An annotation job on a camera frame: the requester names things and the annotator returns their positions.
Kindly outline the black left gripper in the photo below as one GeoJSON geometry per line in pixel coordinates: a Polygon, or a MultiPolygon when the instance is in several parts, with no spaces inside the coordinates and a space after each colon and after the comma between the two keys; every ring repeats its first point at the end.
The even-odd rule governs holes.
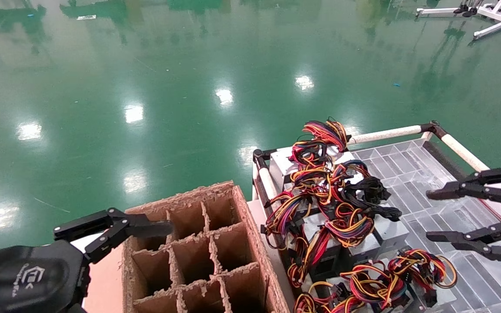
{"type": "Polygon", "coordinates": [[[66,241],[0,249],[0,313],[83,313],[89,260],[66,241]]]}

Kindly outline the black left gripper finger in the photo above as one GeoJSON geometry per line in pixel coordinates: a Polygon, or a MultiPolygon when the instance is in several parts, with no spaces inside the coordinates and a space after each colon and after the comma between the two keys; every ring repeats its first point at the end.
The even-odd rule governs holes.
{"type": "Polygon", "coordinates": [[[72,220],[54,228],[54,240],[73,242],[97,234],[85,247],[85,256],[96,264],[131,236],[138,238],[165,237],[173,233],[173,223],[150,221],[145,214],[126,214],[109,208],[72,220]]]}

